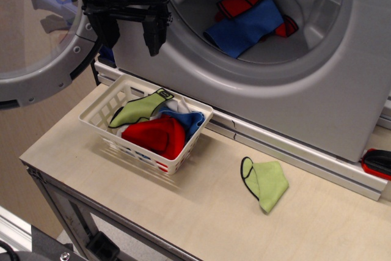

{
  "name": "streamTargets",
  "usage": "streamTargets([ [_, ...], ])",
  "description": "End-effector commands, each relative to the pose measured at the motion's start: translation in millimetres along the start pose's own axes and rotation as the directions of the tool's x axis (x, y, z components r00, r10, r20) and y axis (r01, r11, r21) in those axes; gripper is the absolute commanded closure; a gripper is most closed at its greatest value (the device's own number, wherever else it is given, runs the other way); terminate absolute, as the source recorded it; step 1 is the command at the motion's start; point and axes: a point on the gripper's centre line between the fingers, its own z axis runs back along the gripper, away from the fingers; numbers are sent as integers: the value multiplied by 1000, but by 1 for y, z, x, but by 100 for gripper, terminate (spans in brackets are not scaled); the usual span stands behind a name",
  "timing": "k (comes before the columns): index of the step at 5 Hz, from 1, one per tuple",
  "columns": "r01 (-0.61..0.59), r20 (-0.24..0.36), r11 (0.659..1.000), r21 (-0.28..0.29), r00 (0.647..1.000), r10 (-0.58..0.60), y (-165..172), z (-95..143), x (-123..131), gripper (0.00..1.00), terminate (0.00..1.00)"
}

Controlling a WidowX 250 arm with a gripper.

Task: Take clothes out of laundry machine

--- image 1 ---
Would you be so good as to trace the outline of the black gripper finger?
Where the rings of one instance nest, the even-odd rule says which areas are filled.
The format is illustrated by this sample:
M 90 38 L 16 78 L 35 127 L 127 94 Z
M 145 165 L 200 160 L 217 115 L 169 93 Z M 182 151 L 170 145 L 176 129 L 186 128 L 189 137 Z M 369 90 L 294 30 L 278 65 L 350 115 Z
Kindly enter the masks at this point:
M 117 20 L 108 14 L 95 14 L 90 16 L 90 23 L 102 44 L 113 49 L 120 37 Z
M 147 18 L 142 22 L 142 27 L 145 44 L 151 57 L 154 57 L 166 42 L 167 23 L 164 20 Z

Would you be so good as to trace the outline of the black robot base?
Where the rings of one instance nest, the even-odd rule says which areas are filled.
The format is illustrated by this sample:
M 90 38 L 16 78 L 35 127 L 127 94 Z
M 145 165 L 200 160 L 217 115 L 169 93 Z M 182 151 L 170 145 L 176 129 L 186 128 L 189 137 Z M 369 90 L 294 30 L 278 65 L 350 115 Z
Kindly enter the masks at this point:
M 19 260 L 86 260 L 72 244 L 62 244 L 31 226 L 1 223 L 1 241 L 10 246 Z

